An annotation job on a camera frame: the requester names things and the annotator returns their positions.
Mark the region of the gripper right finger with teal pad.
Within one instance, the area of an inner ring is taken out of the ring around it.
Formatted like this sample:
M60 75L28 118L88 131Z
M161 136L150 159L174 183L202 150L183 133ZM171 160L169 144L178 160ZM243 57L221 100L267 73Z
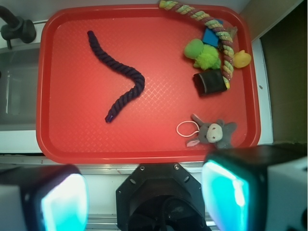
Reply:
M261 145L208 153L202 195L220 231L308 228L306 145Z

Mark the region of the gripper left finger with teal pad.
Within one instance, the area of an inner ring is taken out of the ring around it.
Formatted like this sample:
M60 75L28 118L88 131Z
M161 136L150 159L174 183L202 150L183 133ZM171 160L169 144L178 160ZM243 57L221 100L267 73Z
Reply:
M74 165L0 170L2 231L84 231L89 191Z

